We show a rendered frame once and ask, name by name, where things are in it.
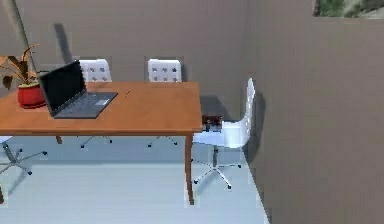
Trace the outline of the small dark red box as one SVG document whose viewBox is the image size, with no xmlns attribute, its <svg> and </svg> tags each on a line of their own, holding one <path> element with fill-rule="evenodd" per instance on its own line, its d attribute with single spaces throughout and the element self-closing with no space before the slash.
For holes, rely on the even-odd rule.
<svg viewBox="0 0 384 224">
<path fill-rule="evenodd" d="M 212 115 L 203 115 L 202 126 L 203 126 L 203 130 L 206 132 L 209 132 L 209 131 L 220 132 L 222 129 L 222 117 L 212 116 Z"/>
</svg>

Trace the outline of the brown wooden table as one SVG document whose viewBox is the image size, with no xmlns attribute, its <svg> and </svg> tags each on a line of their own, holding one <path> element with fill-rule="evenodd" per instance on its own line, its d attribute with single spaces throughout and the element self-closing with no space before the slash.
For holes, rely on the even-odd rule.
<svg viewBox="0 0 384 224">
<path fill-rule="evenodd" d="M 46 108 L 22 109 L 17 94 L 0 98 L 0 135 L 6 136 L 183 136 L 185 182 L 190 203 L 193 135 L 202 130 L 196 82 L 94 82 L 92 92 L 118 95 L 96 119 L 54 119 Z"/>
</svg>

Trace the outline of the white swivel chair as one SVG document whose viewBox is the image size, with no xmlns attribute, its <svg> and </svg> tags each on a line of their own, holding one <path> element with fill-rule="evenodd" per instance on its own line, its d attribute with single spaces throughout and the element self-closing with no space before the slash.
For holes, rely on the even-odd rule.
<svg viewBox="0 0 384 224">
<path fill-rule="evenodd" d="M 32 154 L 30 156 L 21 158 L 20 155 L 23 152 L 23 149 L 20 148 L 15 153 L 13 153 L 11 151 L 11 148 L 9 147 L 8 143 L 7 143 L 7 141 L 10 139 L 11 139 L 11 136 L 0 136 L 0 145 L 2 146 L 2 148 L 5 152 L 5 155 L 8 158 L 7 163 L 3 163 L 3 164 L 0 163 L 0 166 L 3 165 L 3 168 L 0 170 L 0 174 L 4 173 L 6 170 L 8 170 L 11 167 L 18 167 L 21 170 L 25 171 L 28 175 L 32 175 L 33 172 L 30 169 L 22 166 L 21 162 L 24 160 L 30 159 L 32 157 L 38 156 L 40 154 L 47 155 L 48 152 L 47 151 L 41 151 L 41 152 Z"/>
<path fill-rule="evenodd" d="M 203 175 L 193 180 L 194 184 L 198 184 L 201 179 L 210 174 L 211 172 L 217 172 L 220 177 L 224 180 L 228 189 L 232 188 L 230 181 L 226 176 L 221 172 L 221 169 L 224 167 L 233 167 L 233 164 L 224 164 L 219 165 L 217 162 L 218 159 L 218 148 L 242 148 L 250 140 L 251 129 L 252 129 L 252 116 L 253 116 L 253 102 L 256 95 L 256 89 L 254 87 L 254 82 L 252 78 L 249 78 L 247 81 L 246 88 L 246 102 L 245 102 L 245 112 L 243 118 L 239 121 L 223 121 L 219 120 L 219 117 L 216 118 L 217 125 L 214 128 L 213 123 L 208 123 L 208 120 L 211 119 L 210 116 L 205 116 L 203 121 L 204 127 L 203 131 L 200 133 L 195 133 L 193 135 L 193 143 L 210 145 L 213 147 L 213 158 L 212 163 L 207 164 L 209 170 Z"/>
<path fill-rule="evenodd" d="M 182 81 L 182 65 L 177 59 L 149 59 L 147 68 L 150 82 Z"/>
<path fill-rule="evenodd" d="M 106 59 L 80 60 L 80 66 L 86 83 L 112 81 L 109 64 Z"/>
</svg>

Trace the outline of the black open laptop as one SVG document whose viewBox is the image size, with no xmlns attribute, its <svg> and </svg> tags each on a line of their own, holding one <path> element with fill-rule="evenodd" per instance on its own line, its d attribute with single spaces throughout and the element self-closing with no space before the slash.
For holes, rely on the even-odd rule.
<svg viewBox="0 0 384 224">
<path fill-rule="evenodd" d="M 38 82 L 54 119 L 96 119 L 118 95 L 88 91 L 78 60 L 39 75 Z"/>
</svg>

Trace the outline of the house plant in red pot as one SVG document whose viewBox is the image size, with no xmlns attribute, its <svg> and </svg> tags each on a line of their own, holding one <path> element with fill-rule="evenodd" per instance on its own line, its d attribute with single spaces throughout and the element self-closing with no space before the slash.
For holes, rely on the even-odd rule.
<svg viewBox="0 0 384 224">
<path fill-rule="evenodd" d="M 24 109 L 35 109 L 45 105 L 45 99 L 38 81 L 39 72 L 29 67 L 32 49 L 37 44 L 29 45 L 20 57 L 0 56 L 0 81 L 10 90 L 13 82 L 17 85 L 17 101 Z"/>
</svg>

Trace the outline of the window with greenery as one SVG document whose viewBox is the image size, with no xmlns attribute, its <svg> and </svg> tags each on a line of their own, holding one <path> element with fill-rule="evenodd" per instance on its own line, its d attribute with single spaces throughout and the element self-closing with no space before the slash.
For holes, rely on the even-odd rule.
<svg viewBox="0 0 384 224">
<path fill-rule="evenodd" d="M 314 17 L 384 19 L 384 0 L 313 0 Z"/>
</svg>

